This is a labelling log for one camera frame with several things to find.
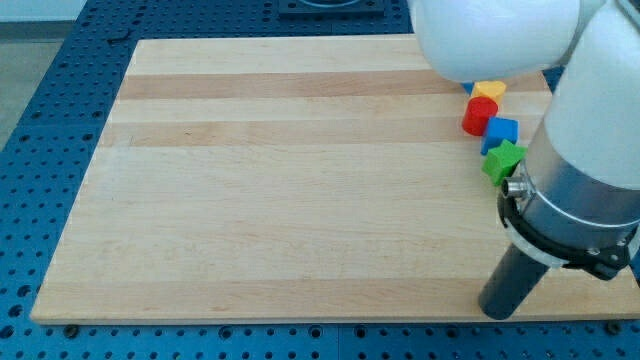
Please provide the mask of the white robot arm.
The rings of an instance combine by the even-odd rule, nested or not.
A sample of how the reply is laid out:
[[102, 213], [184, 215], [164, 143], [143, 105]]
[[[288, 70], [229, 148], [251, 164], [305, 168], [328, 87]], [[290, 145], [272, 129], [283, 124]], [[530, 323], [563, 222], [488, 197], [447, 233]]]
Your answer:
[[639, 249], [639, 5], [635, 1], [410, 0], [442, 77], [563, 74], [497, 200], [511, 243], [479, 296], [510, 317], [551, 268], [610, 280]]

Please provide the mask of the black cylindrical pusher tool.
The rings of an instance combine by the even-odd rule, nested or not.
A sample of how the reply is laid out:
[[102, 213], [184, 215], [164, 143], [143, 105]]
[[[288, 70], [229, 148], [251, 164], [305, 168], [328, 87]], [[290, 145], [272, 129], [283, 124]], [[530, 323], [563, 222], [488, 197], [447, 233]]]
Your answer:
[[482, 312], [494, 320], [509, 318], [548, 270], [547, 265], [510, 245], [479, 294]]

